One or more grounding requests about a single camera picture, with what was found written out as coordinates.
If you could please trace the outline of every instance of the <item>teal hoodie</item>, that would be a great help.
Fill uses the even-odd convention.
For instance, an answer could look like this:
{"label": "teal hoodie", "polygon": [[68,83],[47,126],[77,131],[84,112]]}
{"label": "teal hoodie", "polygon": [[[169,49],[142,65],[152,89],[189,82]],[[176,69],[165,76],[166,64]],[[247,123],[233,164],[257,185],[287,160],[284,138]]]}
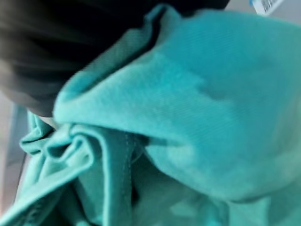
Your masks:
{"label": "teal hoodie", "polygon": [[[301,28],[161,5],[61,90],[0,226],[298,226]],[[138,197],[133,201],[133,188]]]}

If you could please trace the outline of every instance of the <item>white label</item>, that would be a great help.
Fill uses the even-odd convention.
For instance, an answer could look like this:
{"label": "white label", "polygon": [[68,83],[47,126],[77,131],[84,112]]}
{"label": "white label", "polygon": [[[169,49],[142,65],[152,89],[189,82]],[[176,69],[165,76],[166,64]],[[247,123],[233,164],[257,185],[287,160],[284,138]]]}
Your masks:
{"label": "white label", "polygon": [[257,14],[268,16],[277,9],[284,0],[253,0]]}

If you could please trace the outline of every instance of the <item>stitching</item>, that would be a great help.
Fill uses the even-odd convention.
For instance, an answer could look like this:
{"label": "stitching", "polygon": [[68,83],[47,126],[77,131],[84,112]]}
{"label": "stitching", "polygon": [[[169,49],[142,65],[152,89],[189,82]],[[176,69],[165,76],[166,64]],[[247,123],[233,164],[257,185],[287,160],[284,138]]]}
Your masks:
{"label": "stitching", "polygon": [[[129,202],[128,202],[128,196],[127,196],[127,193],[126,193],[126,167],[127,167],[127,169],[128,170],[130,170],[130,161],[129,161],[129,157],[131,156],[131,154],[130,154],[130,145],[129,145],[129,134],[128,133],[126,133],[125,134],[125,139],[126,139],[126,156],[125,156],[125,162],[124,162],[124,164],[123,164],[123,176],[122,176],[122,184],[123,184],[123,189],[122,189],[122,193],[123,193],[123,198],[124,198],[124,200],[125,200],[125,203],[126,203],[126,205],[127,205],[127,212],[128,212],[128,214],[130,214],[131,213],[131,211],[130,211],[130,204],[129,204]],[[130,186],[132,185],[132,182],[131,182],[131,175],[129,175],[129,177],[130,177],[130,181],[129,181],[129,183],[130,183]]]}
{"label": "stitching", "polygon": [[42,210],[44,203],[45,203],[45,198],[42,198],[34,204],[34,206],[32,207],[32,209],[29,211],[29,213],[27,215],[25,224],[31,225],[35,222],[35,220],[37,219],[37,217],[39,216],[39,214]]}
{"label": "stitching", "polygon": [[[130,147],[128,147],[128,149],[127,149],[127,170],[128,170],[129,188],[130,188],[131,194],[132,194],[132,172],[131,172],[132,154],[133,154],[133,150],[130,150]],[[129,212],[130,212],[130,208],[131,208],[131,204],[130,203],[131,203],[131,199],[129,199],[129,202],[128,202]]]}
{"label": "stitching", "polygon": [[26,221],[26,216],[23,215],[21,216],[21,218],[16,222],[16,226],[23,226],[25,224]]}
{"label": "stitching", "polygon": [[132,152],[132,158],[131,163],[134,164],[140,157],[143,155],[145,149],[142,147],[142,145],[138,145],[139,139],[138,136],[135,135],[134,139],[134,148]]}

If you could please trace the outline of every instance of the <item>person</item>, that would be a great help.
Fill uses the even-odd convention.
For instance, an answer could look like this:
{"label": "person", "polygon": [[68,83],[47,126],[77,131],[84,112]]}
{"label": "person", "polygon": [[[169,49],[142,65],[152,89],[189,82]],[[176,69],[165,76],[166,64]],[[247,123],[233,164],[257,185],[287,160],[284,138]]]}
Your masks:
{"label": "person", "polygon": [[[185,14],[229,0],[163,0]],[[77,71],[107,50],[160,0],[3,0],[0,90],[51,121],[55,98]]]}

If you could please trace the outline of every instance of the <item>wrinkled cloth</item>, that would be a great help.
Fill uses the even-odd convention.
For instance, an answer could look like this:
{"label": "wrinkled cloth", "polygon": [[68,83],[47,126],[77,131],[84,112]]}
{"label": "wrinkled cloth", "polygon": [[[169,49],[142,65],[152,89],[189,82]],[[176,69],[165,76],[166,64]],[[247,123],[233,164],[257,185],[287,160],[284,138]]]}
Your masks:
{"label": "wrinkled cloth", "polygon": [[67,82],[58,131],[30,115],[0,226],[298,226],[300,40],[279,20],[157,7]]}
{"label": "wrinkled cloth", "polygon": [[70,77],[159,2],[180,13],[223,9],[229,0],[1,0],[0,90],[34,114],[52,117]]}

